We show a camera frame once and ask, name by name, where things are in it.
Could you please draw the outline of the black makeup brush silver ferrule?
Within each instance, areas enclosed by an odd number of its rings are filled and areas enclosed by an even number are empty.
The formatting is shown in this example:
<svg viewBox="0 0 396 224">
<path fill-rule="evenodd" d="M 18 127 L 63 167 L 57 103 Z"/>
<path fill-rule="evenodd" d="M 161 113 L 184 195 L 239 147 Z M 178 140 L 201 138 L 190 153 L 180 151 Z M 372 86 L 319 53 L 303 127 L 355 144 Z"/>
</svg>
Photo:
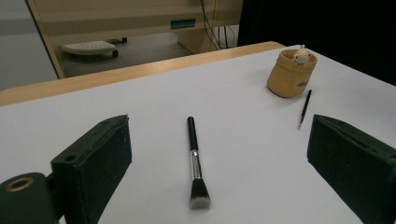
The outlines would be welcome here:
<svg viewBox="0 0 396 224">
<path fill-rule="evenodd" d="M 210 207 L 211 199 L 202 176 L 202 168 L 194 118 L 188 117 L 187 122 L 191 147 L 190 155 L 192 175 L 190 209 L 206 209 Z"/>
</svg>

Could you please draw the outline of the wheeled floor stand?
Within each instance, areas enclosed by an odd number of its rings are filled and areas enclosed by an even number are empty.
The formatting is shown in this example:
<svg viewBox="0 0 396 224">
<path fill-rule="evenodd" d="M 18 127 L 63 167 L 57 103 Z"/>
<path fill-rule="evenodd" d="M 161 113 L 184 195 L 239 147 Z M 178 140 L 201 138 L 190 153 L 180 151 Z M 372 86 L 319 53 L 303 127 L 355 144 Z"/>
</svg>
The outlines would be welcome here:
<svg viewBox="0 0 396 224">
<path fill-rule="evenodd" d="M 97 40 L 84 43 L 67 44 L 60 46 L 60 49 L 72 55 L 92 56 L 111 53 L 113 57 L 119 55 L 115 43 L 126 43 L 127 37 L 110 39 L 110 40 Z"/>
</svg>

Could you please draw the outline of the thin black cosmetic brush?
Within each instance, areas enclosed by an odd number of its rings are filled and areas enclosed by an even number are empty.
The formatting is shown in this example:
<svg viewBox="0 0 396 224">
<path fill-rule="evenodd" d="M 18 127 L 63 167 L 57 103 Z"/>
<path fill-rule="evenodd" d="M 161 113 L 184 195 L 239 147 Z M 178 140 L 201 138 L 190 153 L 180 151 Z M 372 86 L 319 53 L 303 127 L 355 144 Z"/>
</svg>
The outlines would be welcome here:
<svg viewBox="0 0 396 224">
<path fill-rule="evenodd" d="M 309 90 L 307 95 L 306 95 L 305 102 L 304 102 L 304 107 L 303 107 L 303 110 L 302 110 L 302 113 L 301 113 L 301 116 L 300 116 L 298 130 L 301 130 L 301 127 L 302 127 L 302 125 L 304 123 L 304 117 L 305 117 L 305 114 L 306 114 L 306 111 L 307 111 L 307 108 L 308 108 L 308 105 L 309 105 L 309 102 L 310 102 L 311 95 L 312 95 L 312 90 Z"/>
</svg>

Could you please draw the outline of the black curtain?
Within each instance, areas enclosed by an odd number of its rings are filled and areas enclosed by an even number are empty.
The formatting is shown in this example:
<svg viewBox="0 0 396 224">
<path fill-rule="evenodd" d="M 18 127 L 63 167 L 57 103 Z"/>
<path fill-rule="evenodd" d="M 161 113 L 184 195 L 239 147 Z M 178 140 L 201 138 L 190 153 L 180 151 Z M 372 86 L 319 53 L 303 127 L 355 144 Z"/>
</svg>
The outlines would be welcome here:
<svg viewBox="0 0 396 224">
<path fill-rule="evenodd" d="M 309 49 L 396 86 L 396 0 L 244 0 L 239 46 Z"/>
</svg>

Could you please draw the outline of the dark desk label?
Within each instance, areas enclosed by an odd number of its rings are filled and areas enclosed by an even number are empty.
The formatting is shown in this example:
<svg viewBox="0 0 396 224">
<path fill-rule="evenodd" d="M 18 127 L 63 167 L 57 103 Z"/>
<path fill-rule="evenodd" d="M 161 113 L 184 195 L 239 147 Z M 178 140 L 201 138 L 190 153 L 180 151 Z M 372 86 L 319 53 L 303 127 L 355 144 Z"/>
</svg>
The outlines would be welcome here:
<svg viewBox="0 0 396 224">
<path fill-rule="evenodd" d="M 172 29 L 182 29 L 195 26 L 195 19 L 181 19 L 181 20 L 171 20 L 170 27 Z"/>
</svg>

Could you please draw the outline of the tan brush holder cup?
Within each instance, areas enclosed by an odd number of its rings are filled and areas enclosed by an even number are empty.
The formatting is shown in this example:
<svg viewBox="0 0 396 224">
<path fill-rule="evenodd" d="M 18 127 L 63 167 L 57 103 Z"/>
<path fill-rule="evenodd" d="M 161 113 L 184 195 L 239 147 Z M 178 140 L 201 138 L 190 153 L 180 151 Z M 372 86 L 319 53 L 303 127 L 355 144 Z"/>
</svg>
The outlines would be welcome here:
<svg viewBox="0 0 396 224">
<path fill-rule="evenodd" d="M 301 94 L 316 67 L 318 58 L 312 54 L 308 63 L 296 64 L 292 60 L 297 49 L 282 50 L 267 79 L 267 88 L 275 95 L 291 98 Z"/>
</svg>

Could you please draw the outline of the small white animal figurine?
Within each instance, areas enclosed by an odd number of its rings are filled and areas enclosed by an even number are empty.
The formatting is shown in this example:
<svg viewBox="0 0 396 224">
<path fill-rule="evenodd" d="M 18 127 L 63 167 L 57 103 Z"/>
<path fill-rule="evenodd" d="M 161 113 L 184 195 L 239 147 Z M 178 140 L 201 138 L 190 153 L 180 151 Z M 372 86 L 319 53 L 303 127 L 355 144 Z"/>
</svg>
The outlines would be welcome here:
<svg viewBox="0 0 396 224">
<path fill-rule="evenodd" d="M 309 49 L 305 45 L 301 45 L 300 48 L 293 54 L 292 60 L 296 64 L 308 63 L 311 57 Z"/>
</svg>

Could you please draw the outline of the beige wooden desk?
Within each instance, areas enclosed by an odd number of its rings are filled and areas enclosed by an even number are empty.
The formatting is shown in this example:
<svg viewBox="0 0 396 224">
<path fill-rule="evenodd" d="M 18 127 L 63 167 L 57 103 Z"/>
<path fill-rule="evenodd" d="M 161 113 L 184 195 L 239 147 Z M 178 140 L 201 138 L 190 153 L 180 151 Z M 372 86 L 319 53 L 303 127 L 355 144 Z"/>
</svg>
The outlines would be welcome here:
<svg viewBox="0 0 396 224">
<path fill-rule="evenodd" d="M 240 22 L 244 0 L 25 0 L 57 77 L 65 78 L 65 44 L 175 32 L 193 53 L 215 49 L 217 27 Z M 172 29 L 171 20 L 195 19 Z"/>
</svg>

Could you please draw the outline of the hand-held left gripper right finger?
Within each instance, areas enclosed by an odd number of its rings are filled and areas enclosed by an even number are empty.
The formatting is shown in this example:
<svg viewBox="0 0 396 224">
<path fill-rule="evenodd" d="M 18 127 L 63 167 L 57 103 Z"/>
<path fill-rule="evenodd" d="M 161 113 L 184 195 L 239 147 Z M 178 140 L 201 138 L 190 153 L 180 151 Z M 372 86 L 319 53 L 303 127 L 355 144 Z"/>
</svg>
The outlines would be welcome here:
<svg viewBox="0 0 396 224">
<path fill-rule="evenodd" d="M 363 224 L 396 224 L 396 149 L 358 128 L 313 117 L 308 162 Z"/>
</svg>

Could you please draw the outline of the light wooden table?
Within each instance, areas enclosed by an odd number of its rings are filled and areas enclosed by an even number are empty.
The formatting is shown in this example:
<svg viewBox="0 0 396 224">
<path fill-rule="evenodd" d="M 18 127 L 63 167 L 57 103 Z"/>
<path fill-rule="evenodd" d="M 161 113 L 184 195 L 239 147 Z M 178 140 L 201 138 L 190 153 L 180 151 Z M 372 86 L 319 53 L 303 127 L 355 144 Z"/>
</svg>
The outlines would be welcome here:
<svg viewBox="0 0 396 224">
<path fill-rule="evenodd" d="M 177 69 L 284 48 L 275 41 L 267 41 L 232 49 L 210 51 L 154 63 L 144 63 L 80 77 L 69 77 L 0 91 L 0 106 L 33 101 L 74 91 L 118 83 L 130 79 L 152 76 Z"/>
</svg>

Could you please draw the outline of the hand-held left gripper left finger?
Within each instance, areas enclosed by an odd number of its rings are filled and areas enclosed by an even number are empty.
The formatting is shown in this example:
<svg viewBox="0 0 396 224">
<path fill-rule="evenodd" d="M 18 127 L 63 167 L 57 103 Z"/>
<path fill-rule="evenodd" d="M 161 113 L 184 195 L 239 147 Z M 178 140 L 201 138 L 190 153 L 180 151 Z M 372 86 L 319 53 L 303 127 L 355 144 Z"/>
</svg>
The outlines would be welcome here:
<svg viewBox="0 0 396 224">
<path fill-rule="evenodd" d="M 67 224 L 97 224 L 131 163 L 126 115 L 99 122 L 56 156 L 50 187 Z"/>
</svg>

